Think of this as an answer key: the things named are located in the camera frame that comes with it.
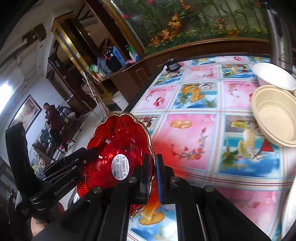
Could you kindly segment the left hand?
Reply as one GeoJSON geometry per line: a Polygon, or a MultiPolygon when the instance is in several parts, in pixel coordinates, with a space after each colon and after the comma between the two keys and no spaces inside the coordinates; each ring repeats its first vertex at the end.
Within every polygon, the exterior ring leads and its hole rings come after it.
{"type": "Polygon", "coordinates": [[[11,237],[11,240],[32,240],[33,237],[48,226],[48,223],[40,219],[34,219],[33,217],[27,221],[22,221],[16,212],[14,197],[16,197],[16,194],[11,188],[8,207],[6,209],[9,228],[11,229],[9,237],[11,237]]]}

